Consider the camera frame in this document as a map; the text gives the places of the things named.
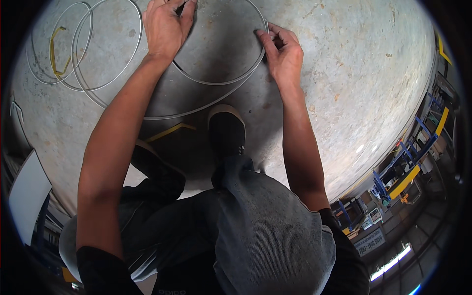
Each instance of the yellow strip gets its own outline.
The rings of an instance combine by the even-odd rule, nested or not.
[[[175,125],[174,127],[171,127],[169,129],[167,129],[166,131],[162,131],[161,133],[158,133],[158,134],[154,135],[153,137],[149,137],[148,139],[145,140],[145,142],[147,142],[147,143],[153,142],[156,139],[159,139],[163,136],[166,136],[167,134],[170,134],[170,133],[176,131],[180,127],[185,127],[185,128],[192,129],[192,130],[197,130],[197,128],[195,128],[193,126],[190,126],[190,125],[187,125],[187,124],[184,124],[184,123],[179,123],[179,124]]]
[[[62,276],[64,277],[64,281],[68,283],[78,282],[77,279],[65,267],[62,268]]]
[[[421,170],[420,166],[416,165],[410,171],[408,176],[391,193],[389,193],[390,198],[392,198],[392,200],[395,199],[406,188],[406,186],[415,178],[415,176],[420,172],[420,170]]]
[[[449,57],[444,53],[444,46],[443,46],[443,43],[442,43],[442,40],[441,40],[441,37],[439,36],[438,34],[438,41],[439,41],[439,54],[444,57],[445,60],[447,60],[447,62],[452,65],[452,62],[451,62],[451,59],[449,59]]]
[[[67,59],[67,62],[66,62],[66,66],[64,67],[64,71],[63,72],[59,72],[57,69],[56,69],[56,56],[54,54],[54,37],[56,37],[56,34],[59,32],[59,30],[61,31],[65,31],[65,28],[63,27],[58,27],[56,29],[56,31],[52,34],[51,36],[51,41],[49,43],[49,59],[51,60],[51,67],[52,67],[52,71],[54,72],[54,74],[56,76],[60,76],[60,75],[63,75],[65,72],[66,72],[66,69],[67,69],[67,66],[69,65],[69,62],[70,62],[70,59],[71,57],[69,56],[69,58]]]
[[[438,136],[441,135],[441,131],[444,128],[444,124],[446,123],[447,115],[449,114],[449,109],[444,107],[443,115],[441,116],[441,120],[439,121],[438,127],[436,128],[436,134]]]

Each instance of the sign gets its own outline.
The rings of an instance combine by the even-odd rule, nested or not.
[[[355,243],[354,247],[357,249],[359,255],[362,257],[365,254],[370,253],[383,243],[385,243],[385,238],[383,236],[382,230],[378,228],[364,239]]]

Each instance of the yellow beam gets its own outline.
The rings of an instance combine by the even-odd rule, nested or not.
[[[51,61],[51,67],[52,67],[52,71],[54,72],[54,74],[59,78],[59,76],[63,75],[66,70],[67,70],[67,66],[69,65],[69,62],[70,62],[70,56],[69,58],[67,59],[67,62],[66,62],[66,66],[64,67],[64,71],[63,72],[59,72],[57,69],[56,69],[56,56],[54,54],[54,37],[56,37],[56,34],[59,32],[59,30],[61,31],[65,31],[65,28],[63,27],[58,27],[56,29],[56,31],[54,31],[54,33],[52,34],[51,36],[51,41],[49,43],[49,59]]]
[[[439,54],[444,57],[447,62],[452,65],[451,59],[444,53],[444,45],[442,43],[441,37],[438,34],[438,42],[439,42]]]
[[[193,126],[190,126],[190,125],[187,125],[187,124],[184,124],[184,123],[179,123],[179,124],[175,125],[174,127],[171,127],[169,129],[167,129],[166,131],[162,131],[161,133],[157,133],[156,135],[154,135],[152,137],[149,137],[148,139],[145,140],[145,142],[147,142],[147,143],[153,142],[156,139],[159,139],[163,136],[166,136],[167,134],[170,134],[170,133],[176,131],[177,129],[179,129],[181,127],[185,127],[185,128],[192,129],[192,130],[197,130],[197,128],[195,128]]]
[[[395,188],[391,193],[387,192],[390,195],[390,198],[395,199],[398,195],[406,188],[406,186],[415,178],[415,176],[420,172],[420,166],[416,165],[408,174],[408,176]]]
[[[439,121],[438,127],[436,128],[436,134],[438,136],[441,135],[441,131],[444,128],[444,124],[446,123],[447,115],[449,114],[449,109],[444,107],[443,115],[441,116],[441,120]]]

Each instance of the left hand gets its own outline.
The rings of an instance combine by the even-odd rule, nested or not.
[[[184,5],[180,16],[176,10]],[[143,12],[148,55],[164,58],[169,64],[180,50],[194,20],[197,0],[151,0]]]

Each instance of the concrete floor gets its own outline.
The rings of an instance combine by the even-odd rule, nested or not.
[[[90,5],[97,0],[88,1]],[[148,0],[137,0],[143,11]],[[35,71],[48,69],[52,26],[72,0],[56,0],[44,11],[25,50],[35,58]],[[293,30],[305,52],[302,87],[318,140],[329,199],[370,170],[402,134],[424,94],[433,64],[432,25],[413,0],[254,0],[265,18]],[[70,39],[84,6],[71,8],[60,25],[67,30],[54,39],[58,68],[65,64]],[[139,32],[133,6],[108,1],[94,11],[90,47],[80,66],[90,87],[117,75],[128,62]],[[242,0],[200,0],[195,26],[181,52],[179,65],[212,82],[232,79],[257,59],[260,46],[253,30],[261,27],[254,9]],[[88,23],[79,40],[84,47]],[[147,52],[146,37],[124,74],[96,94],[111,101]],[[50,74],[42,79],[54,81]],[[77,182],[87,140],[102,109],[83,93],[61,85],[44,85],[31,75],[20,52],[12,90],[23,109],[25,133],[38,152],[53,189],[76,211]],[[75,78],[68,82],[77,86]],[[169,115],[200,107],[231,86],[204,86],[183,77],[172,65],[162,77],[147,116]],[[246,123],[246,153],[255,166],[285,185],[282,156],[282,104],[265,64],[223,103],[236,107]],[[213,161],[206,141],[208,110],[166,121],[145,121],[140,138],[149,138],[180,122],[197,130],[179,129],[151,144],[187,175],[185,196],[211,188]],[[126,184],[143,178],[130,170]]]

